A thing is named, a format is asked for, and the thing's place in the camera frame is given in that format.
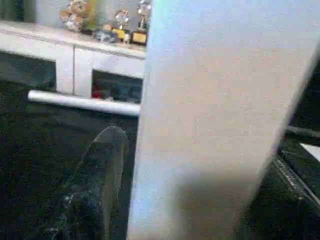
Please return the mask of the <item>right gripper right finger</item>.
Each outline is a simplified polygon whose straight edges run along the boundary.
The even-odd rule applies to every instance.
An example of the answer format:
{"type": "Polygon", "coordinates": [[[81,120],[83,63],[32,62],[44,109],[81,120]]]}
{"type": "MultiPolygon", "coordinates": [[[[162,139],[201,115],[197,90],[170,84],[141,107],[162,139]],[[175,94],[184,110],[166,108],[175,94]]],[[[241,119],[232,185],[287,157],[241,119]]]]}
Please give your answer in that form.
{"type": "Polygon", "coordinates": [[[274,156],[233,235],[237,240],[318,240],[320,201],[274,156]]]}

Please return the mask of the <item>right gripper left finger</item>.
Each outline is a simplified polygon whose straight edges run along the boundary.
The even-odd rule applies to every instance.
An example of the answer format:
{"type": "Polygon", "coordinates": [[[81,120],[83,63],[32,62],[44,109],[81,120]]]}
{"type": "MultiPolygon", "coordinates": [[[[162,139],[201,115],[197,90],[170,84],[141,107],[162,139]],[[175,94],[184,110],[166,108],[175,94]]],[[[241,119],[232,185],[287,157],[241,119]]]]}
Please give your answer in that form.
{"type": "Polygon", "coordinates": [[[51,240],[109,240],[129,151],[126,132],[109,126],[85,152],[61,190],[59,214],[49,225],[51,240]]]}

